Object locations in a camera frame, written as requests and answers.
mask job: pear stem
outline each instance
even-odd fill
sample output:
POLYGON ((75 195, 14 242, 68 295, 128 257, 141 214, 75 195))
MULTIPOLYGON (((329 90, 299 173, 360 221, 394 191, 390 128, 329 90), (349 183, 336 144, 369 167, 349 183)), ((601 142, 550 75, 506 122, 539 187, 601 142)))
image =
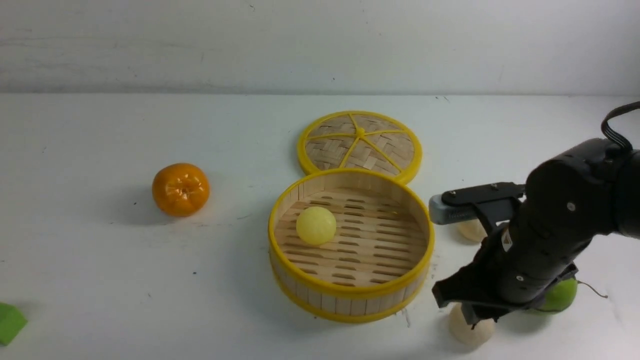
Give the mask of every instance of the pear stem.
POLYGON ((601 293, 598 292, 598 290, 594 289, 593 286, 587 284, 586 282, 583 282, 583 281, 580 281, 580 280, 577 280, 577 281, 578 281, 578 284, 583 284, 583 285, 589 286, 589 289, 591 289, 591 291, 596 293, 599 297, 602 297, 603 299, 608 299, 609 298, 608 295, 602 295, 601 293))

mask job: white wall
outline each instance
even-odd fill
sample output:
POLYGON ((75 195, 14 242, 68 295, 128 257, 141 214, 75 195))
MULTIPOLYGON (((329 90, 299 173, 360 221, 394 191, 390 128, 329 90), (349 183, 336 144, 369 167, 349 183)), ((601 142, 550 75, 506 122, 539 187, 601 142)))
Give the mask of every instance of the white wall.
POLYGON ((0 90, 640 95, 640 0, 2 0, 0 90))

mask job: green block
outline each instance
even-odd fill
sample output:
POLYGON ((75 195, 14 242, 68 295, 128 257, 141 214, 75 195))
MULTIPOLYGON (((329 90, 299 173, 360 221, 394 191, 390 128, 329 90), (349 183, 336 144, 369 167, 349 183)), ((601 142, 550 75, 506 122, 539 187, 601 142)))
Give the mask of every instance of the green block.
POLYGON ((27 325, 27 319, 17 307, 0 302, 0 344, 7 346, 27 325))

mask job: bamboo steamer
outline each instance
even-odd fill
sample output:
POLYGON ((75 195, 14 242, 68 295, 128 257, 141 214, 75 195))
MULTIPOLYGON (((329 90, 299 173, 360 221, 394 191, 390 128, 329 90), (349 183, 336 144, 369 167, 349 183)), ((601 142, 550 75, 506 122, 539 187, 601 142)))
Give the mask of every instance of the bamboo steamer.
POLYGON ((282 291, 307 311, 340 322, 371 322, 409 304, 433 252, 427 208, 397 179, 364 169, 316 172, 292 184, 269 218, 269 258, 282 291), (296 219, 330 210, 334 239, 304 243, 296 219))
POLYGON ((333 168, 362 168, 411 181, 422 148, 401 122, 370 111, 341 111, 317 119, 298 140, 298 161, 306 174, 333 168))

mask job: yellow rim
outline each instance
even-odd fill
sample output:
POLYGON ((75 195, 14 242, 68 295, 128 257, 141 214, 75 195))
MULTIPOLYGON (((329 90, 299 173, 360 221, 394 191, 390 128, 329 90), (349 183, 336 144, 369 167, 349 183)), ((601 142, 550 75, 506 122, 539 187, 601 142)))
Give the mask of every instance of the yellow rim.
POLYGON ((274 254, 278 258, 280 263, 283 265, 285 270, 291 276, 293 276, 296 280, 302 282, 303 284, 305 284, 305 286, 309 287, 314 291, 318 291, 320 293, 324 293, 327 295, 333 295, 336 297, 349 297, 351 299, 369 299, 372 297, 387 295, 389 293, 393 293, 407 286, 410 282, 415 280, 416 277, 429 264, 429 260, 431 259, 431 255, 433 253, 433 247, 435 243, 435 233, 433 230, 433 224, 429 219, 429 211, 427 210, 427 207, 424 205, 424 203, 420 200, 420 198, 413 191, 411 191, 409 187, 407 187, 406 185, 398 182, 397 180, 389 176, 384 176, 382 174, 371 172, 369 170, 356 169, 356 168, 336 168, 331 170, 325 170, 322 172, 316 172, 315 174, 311 174, 293 183, 290 187, 286 189, 286 191, 284 191, 284 193, 280 195, 275 205, 273 206, 273 209, 271 210, 271 215, 269 216, 268 230, 269 230, 269 244, 270 244, 271 250, 274 252, 274 254), (424 214, 427 217, 427 225, 429 228, 429 241, 428 241, 427 250, 425 251, 424 256, 422 257, 422 259, 420 259, 418 264, 413 269, 409 270, 409 272, 407 272, 406 274, 400 276, 395 280, 385 282, 384 284, 368 286, 366 288, 357 288, 357 287, 352 288, 349 286, 341 286, 341 285, 332 284, 327 281, 322 281, 320 279, 316 279, 315 277, 312 277, 309 274, 303 272, 297 266, 291 263, 286 258, 282 250, 280 250, 280 247, 276 242, 275 222, 277 219, 275 217, 276 217, 277 209, 278 207, 280 207, 280 204, 284 200, 285 196, 287 196, 295 187, 299 186, 301 183, 304 183, 305 181, 309 181, 315 177, 326 176, 329 174, 336 174, 336 173, 349 173, 349 172, 365 173, 372 176, 381 177, 395 183, 396 185, 400 186, 404 191, 406 191, 409 195, 411 195, 418 202, 421 210, 424 212, 424 214))
MULTIPOLYGON (((315 174, 316 172, 320 172, 323 170, 320 170, 317 166, 315 166, 313 164, 313 162, 311 161, 311 159, 309 159, 309 157, 307 156, 307 151, 305 150, 305 146, 307 144, 307 140, 309 140, 309 134, 311 133, 311 131, 313 131, 315 128, 318 127, 318 125, 320 125, 321 123, 332 119, 334 117, 338 117, 338 116, 342 116, 342 115, 349 115, 349 117, 351 118, 351 121, 353 122, 354 126, 357 127, 357 124, 353 118, 353 115, 370 115, 370 116, 375 116, 375 117, 379 117, 383 120, 386 120, 388 122, 390 122, 391 124, 399 127, 402 130, 386 130, 386 131, 373 131, 371 133, 367 133, 365 134, 365 136, 367 135, 374 135, 374 134, 380 134, 380 133, 406 133, 409 136, 409 139, 411 139, 411 143, 413 143, 413 159, 411 160, 411 163, 409 164, 409 166, 407 166, 407 168, 400 169, 397 164, 395 164, 393 161, 391 161, 388 156, 384 153, 381 152, 379 149, 377 149, 377 147, 374 145, 372 148, 374 150, 376 150, 377 152, 379 152, 385 159, 387 159, 387 161, 389 161, 393 166, 395 166, 396 168, 398 168, 398 170, 400 170, 400 174, 396 175, 395 177, 393 177, 394 180, 396 180, 399 183, 402 184, 406 184, 409 183, 409 181, 411 181, 417 174, 418 174, 418 170, 420 169, 420 163, 422 161, 422 146, 420 145, 420 142, 418 141, 418 138, 415 136, 415 134, 413 133, 413 131, 411 131, 408 127, 406 127, 403 123, 401 123, 400 121, 390 118, 386 115, 382 115, 379 113, 373 113, 373 112, 369 112, 369 111, 357 111, 357 110, 353 110, 353 111, 340 111, 337 113, 332 113, 326 116, 321 117, 320 119, 317 119, 316 121, 314 121, 313 123, 311 123, 311 125, 309 125, 303 132, 302 135, 300 136, 300 139, 298 140, 298 145, 297 145, 297 152, 298 152, 298 162, 300 163, 300 167, 302 167, 302 170, 305 172, 305 174, 309 175, 309 174, 315 174)), ((331 137, 331 136, 350 136, 355 138, 353 144, 351 144, 351 147, 349 148, 349 151, 347 154, 345 154, 344 159, 342 160, 342 163, 340 164, 341 167, 344 166, 344 163, 346 162, 347 157, 350 155, 351 150, 353 150, 353 147, 355 146, 355 144, 358 142, 359 138, 356 136, 356 133, 354 131, 353 134, 330 134, 330 135, 322 135, 322 136, 315 136, 313 138, 323 138, 323 137, 331 137)), ((369 144, 369 146, 371 146, 371 141, 369 141, 369 139, 367 139, 366 137, 362 138, 363 141, 365 141, 366 143, 369 144)))
POLYGON ((422 286, 424 285, 424 281, 426 280, 426 277, 425 277, 420 282, 420 284, 418 284, 418 288, 416 288, 416 290, 413 292, 413 294, 411 296, 409 296, 408 298, 406 298, 401 303, 399 303, 398 305, 392 306, 387 310, 384 310, 384 311, 381 311, 381 312, 375 313, 375 314, 361 315, 361 316, 351 316, 351 315, 327 313, 326 311, 323 311, 322 309, 318 309, 317 307, 313 307, 313 306, 307 304, 306 302, 300 300, 295 294, 291 293, 291 291, 289 291, 289 289, 285 286, 285 284, 282 282, 282 280, 280 280, 280 278, 278 277, 278 274, 275 272, 275 269, 273 268, 273 265, 271 266, 271 271, 273 272, 273 277, 275 278, 276 283, 278 284, 278 286, 280 287, 282 292, 284 292, 284 294, 287 295, 289 300, 293 301, 296 305, 300 306, 302 309, 308 311, 309 313, 312 313, 313 315, 320 316, 320 317, 325 318, 327 320, 333 320, 333 321, 336 321, 336 322, 344 322, 344 323, 374 322, 376 320, 381 320, 381 319, 384 319, 384 318, 386 318, 388 316, 391 316, 391 315, 397 313, 398 311, 404 309, 411 301, 413 301, 415 299, 416 296, 418 296, 418 294, 420 293, 420 290, 422 289, 422 286))

